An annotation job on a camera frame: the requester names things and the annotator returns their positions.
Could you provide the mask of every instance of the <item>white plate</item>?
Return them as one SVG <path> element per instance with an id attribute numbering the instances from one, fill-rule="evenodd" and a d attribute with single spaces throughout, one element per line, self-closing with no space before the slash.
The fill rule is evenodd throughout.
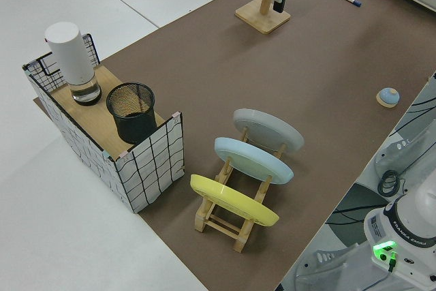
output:
<path id="1" fill-rule="evenodd" d="M 303 146 L 305 139 L 300 132 L 286 122 L 254 109 L 238 109 L 234 111 L 233 122 L 242 132 L 248 128 L 248 139 L 260 146 L 278 151 L 286 144 L 286 153 L 293 153 Z"/>

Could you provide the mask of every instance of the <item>plate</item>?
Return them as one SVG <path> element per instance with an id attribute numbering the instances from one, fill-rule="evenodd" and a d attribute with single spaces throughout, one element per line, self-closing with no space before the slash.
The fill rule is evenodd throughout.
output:
<path id="1" fill-rule="evenodd" d="M 278 151 L 283 143 L 286 153 L 294 153 L 305 143 L 300 132 L 275 116 L 254 109 L 238 109 L 233 113 L 233 123 L 241 133 L 248 128 L 250 141 L 267 149 Z"/>
<path id="2" fill-rule="evenodd" d="M 280 159 L 252 144 L 216 138 L 215 152 L 223 161 L 230 158 L 231 167 L 257 180 L 265 181 L 271 176 L 272 184 L 285 184 L 294 177 L 292 170 Z"/>
<path id="3" fill-rule="evenodd" d="M 279 216 L 268 207 L 214 180 L 193 174 L 191 175 L 191 187 L 218 206 L 259 225 L 272 226 L 279 220 Z"/>

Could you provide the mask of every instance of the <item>green light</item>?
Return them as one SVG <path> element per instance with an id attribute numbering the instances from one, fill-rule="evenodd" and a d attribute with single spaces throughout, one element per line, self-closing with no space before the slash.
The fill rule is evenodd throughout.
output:
<path id="1" fill-rule="evenodd" d="M 374 255 L 376 258 L 381 259 L 381 260 L 385 260 L 386 256 L 384 256 L 385 258 L 383 259 L 381 256 L 384 255 L 384 251 L 389 251 L 392 250 L 392 248 L 396 247 L 396 243 L 394 241 L 386 241 L 383 243 L 380 243 L 379 245 L 375 245 L 373 247 L 373 251 L 374 251 Z"/>
<path id="2" fill-rule="evenodd" d="M 395 245 L 394 241 L 386 241 L 386 242 L 380 243 L 379 245 L 375 245 L 373 247 L 373 249 L 374 249 L 374 251 L 376 251 L 376 250 L 380 250 L 380 249 L 383 249 L 383 248 L 386 248 L 386 247 L 392 247 L 393 248 L 394 245 Z"/>

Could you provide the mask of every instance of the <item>white robot body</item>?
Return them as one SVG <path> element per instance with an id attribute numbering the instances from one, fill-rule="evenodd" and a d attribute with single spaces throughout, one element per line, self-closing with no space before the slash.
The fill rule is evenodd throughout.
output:
<path id="1" fill-rule="evenodd" d="M 365 218 L 372 261 L 425 291 L 436 290 L 436 171 L 418 189 Z"/>

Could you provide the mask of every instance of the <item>light blue plate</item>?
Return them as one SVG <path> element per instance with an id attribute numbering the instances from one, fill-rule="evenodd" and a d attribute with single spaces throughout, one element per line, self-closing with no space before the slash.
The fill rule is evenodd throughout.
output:
<path id="1" fill-rule="evenodd" d="M 300 132 L 275 116 L 254 109 L 238 109 L 233 113 L 233 122 L 238 131 L 248 128 L 250 141 L 267 149 L 278 151 L 286 144 L 285 153 L 293 153 L 303 146 L 305 139 Z"/>
<path id="2" fill-rule="evenodd" d="M 231 167 L 257 180 L 265 181 L 271 176 L 272 184 L 285 184 L 294 177 L 292 170 L 280 159 L 239 140 L 216 138 L 215 152 L 223 161 L 230 158 Z"/>

